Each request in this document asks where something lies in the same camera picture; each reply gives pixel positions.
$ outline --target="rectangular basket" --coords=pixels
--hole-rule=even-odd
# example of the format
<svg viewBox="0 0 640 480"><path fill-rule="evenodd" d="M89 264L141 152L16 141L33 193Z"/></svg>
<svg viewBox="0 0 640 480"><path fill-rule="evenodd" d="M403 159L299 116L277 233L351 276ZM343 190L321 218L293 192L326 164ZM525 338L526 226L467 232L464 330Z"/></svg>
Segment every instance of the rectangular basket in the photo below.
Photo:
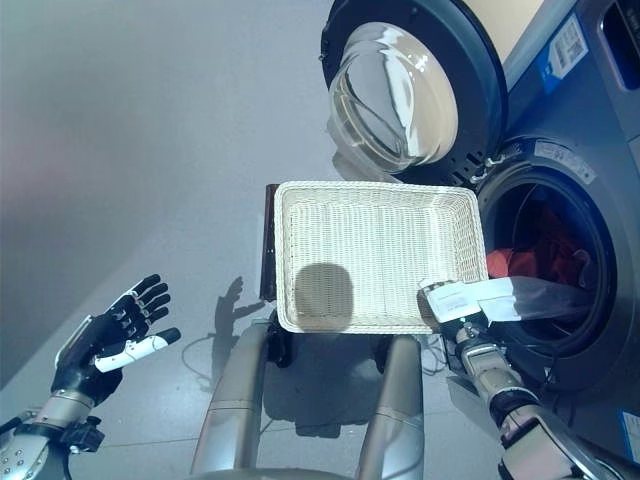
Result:
<svg viewBox="0 0 640 480"><path fill-rule="evenodd" d="M289 182L274 221L278 318L291 332L431 333L420 281L488 278L464 188Z"/></svg>

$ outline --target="washing machine door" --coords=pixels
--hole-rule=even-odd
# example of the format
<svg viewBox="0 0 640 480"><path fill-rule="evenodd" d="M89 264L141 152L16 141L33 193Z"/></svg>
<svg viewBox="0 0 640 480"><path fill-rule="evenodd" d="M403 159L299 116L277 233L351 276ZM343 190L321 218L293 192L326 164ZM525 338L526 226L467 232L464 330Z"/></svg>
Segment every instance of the washing machine door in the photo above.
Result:
<svg viewBox="0 0 640 480"><path fill-rule="evenodd" d="M343 159L461 185L502 140L502 65L459 0L336 0L320 59Z"/></svg>

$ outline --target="label sticker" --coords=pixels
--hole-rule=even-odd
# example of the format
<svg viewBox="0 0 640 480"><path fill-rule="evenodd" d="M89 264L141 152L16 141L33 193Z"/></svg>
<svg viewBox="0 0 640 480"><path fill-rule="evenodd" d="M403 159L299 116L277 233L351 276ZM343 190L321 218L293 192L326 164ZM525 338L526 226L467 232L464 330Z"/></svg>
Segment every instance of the label sticker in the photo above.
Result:
<svg viewBox="0 0 640 480"><path fill-rule="evenodd" d="M620 422L622 423L627 455L635 463L640 464L640 417L620 410Z"/></svg>
<svg viewBox="0 0 640 480"><path fill-rule="evenodd" d="M555 143L536 141L533 150L536 157L548 158L564 165L571 170L585 185L591 185L597 175L596 172L578 155L571 150Z"/></svg>
<svg viewBox="0 0 640 480"><path fill-rule="evenodd" d="M473 315L480 311L478 302L462 282L450 283L425 292L429 306L438 323Z"/></svg>
<svg viewBox="0 0 640 480"><path fill-rule="evenodd" d="M536 58L545 92L553 92L560 80L582 60L588 51L587 42L574 13Z"/></svg>

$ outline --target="front-loading washing machine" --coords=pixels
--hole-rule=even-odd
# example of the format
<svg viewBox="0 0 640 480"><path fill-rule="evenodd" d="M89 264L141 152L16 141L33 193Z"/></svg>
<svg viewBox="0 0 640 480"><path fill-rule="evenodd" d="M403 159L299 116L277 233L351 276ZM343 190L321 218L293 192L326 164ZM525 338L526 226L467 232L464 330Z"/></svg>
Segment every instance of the front-loading washing machine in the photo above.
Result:
<svg viewBox="0 0 640 480"><path fill-rule="evenodd" d="M571 2L552 30L507 92L495 49L462 2L338 0L321 60L333 113L349 126L332 135L343 155L400 181L473 189L488 252L539 242L535 212L552 215L587 258L589 314L492 328L578 435L640 463L640 2ZM404 35L426 47L421 61L397 40ZM376 75L402 76L394 62L409 64L404 85L416 96L424 65L436 64L448 86L424 105L402 79L371 93L364 85ZM450 99L457 118L441 122ZM433 148L412 138L420 128L440 132Z"/></svg>

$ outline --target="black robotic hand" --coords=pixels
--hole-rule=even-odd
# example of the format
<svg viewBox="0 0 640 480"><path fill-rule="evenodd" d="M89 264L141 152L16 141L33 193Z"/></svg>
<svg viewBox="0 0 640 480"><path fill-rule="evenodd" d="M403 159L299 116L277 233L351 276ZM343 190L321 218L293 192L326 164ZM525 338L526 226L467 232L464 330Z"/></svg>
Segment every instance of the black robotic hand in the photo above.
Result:
<svg viewBox="0 0 640 480"><path fill-rule="evenodd" d="M122 381L123 366L178 340L176 328L145 337L149 327L169 313L168 289L159 275L151 275L102 315L83 320L56 356L51 391L74 390L98 405Z"/></svg>

